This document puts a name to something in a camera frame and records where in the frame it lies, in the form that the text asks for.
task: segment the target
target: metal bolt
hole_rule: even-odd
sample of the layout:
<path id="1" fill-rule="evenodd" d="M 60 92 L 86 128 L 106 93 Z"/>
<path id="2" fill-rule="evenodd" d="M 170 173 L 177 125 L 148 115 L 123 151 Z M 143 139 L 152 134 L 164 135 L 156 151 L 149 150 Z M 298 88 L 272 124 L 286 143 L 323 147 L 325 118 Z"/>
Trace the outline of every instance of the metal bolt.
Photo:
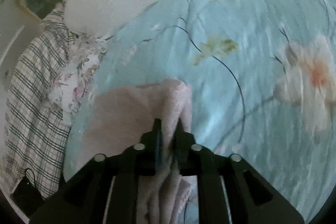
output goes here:
<path id="1" fill-rule="evenodd" d="M 202 149 L 202 146 L 196 143 L 191 146 L 191 149 L 194 151 L 200 151 Z"/>
<path id="2" fill-rule="evenodd" d="M 145 145 L 143 144 L 143 143 L 137 143 L 136 145 L 134 145 L 133 146 L 133 148 L 135 149 L 135 150 L 144 150 L 145 149 Z"/>
<path id="3" fill-rule="evenodd" d="M 97 154 L 97 155 L 95 155 L 94 160 L 97 161 L 97 162 L 100 162 L 100 161 L 105 160 L 105 158 L 106 158 L 105 155 Z"/>
<path id="4" fill-rule="evenodd" d="M 239 154 L 232 154 L 230 158 L 235 162 L 239 162 L 242 159 L 241 155 Z"/>

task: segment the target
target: black square object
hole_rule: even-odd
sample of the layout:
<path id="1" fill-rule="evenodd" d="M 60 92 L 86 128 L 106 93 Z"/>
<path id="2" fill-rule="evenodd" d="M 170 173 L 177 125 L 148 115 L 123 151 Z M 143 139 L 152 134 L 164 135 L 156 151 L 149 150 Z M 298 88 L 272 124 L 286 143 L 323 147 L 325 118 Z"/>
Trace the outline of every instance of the black square object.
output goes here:
<path id="1" fill-rule="evenodd" d="M 40 192 L 30 183 L 26 176 L 20 181 L 14 193 L 10 195 L 27 217 L 30 217 L 39 207 L 44 204 Z"/>

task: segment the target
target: blue bed sheet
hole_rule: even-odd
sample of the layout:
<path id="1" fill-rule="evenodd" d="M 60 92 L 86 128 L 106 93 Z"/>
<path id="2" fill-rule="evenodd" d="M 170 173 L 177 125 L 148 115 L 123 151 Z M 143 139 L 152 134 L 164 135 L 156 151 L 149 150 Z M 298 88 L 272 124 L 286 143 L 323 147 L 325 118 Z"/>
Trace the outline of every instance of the blue bed sheet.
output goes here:
<path id="1" fill-rule="evenodd" d="M 191 85 L 197 142 L 241 154 L 308 222 L 336 184 L 336 140 L 330 126 L 316 144 L 301 108 L 273 99 L 284 74 L 274 55 L 286 44 L 280 30 L 303 46 L 324 35 L 335 51 L 335 7 L 336 0 L 160 0 L 115 33 L 94 84 L 99 93 L 169 77 Z M 68 139 L 66 180 L 76 172 L 90 112 L 83 102 Z M 197 221 L 193 206 L 187 223 Z"/>

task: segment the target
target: pink cloth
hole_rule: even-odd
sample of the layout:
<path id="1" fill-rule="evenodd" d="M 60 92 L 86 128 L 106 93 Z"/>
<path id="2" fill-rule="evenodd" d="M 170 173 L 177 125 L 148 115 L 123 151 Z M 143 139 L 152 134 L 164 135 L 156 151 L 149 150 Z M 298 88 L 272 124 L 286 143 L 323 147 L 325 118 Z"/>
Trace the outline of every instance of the pink cloth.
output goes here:
<path id="1" fill-rule="evenodd" d="M 178 80 L 161 84 L 124 86 L 101 94 L 95 99 L 78 167 L 93 155 L 121 154 L 139 142 L 143 133 L 152 130 L 155 118 L 162 120 L 163 163 L 154 177 L 140 177 L 137 224 L 174 224 L 183 209 L 195 177 L 181 177 L 172 163 L 171 140 L 181 118 L 184 131 L 190 132 L 191 88 Z"/>

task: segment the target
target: checkered cloth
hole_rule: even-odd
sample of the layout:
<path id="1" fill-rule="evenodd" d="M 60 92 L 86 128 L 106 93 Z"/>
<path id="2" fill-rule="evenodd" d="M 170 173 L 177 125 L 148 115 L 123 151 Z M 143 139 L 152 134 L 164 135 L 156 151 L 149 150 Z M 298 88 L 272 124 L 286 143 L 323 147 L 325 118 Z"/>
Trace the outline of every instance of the checkered cloth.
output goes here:
<path id="1" fill-rule="evenodd" d="M 36 185 L 44 198 L 58 189 L 70 127 L 62 112 L 52 111 L 46 100 L 58 69 L 68 59 L 73 40 L 63 23 L 63 6 L 41 23 L 44 28 L 20 56 L 8 92 L 5 138 L 7 151 L 1 168 L 2 183 L 9 192 L 33 170 Z M 27 175 L 31 182 L 33 177 Z"/>

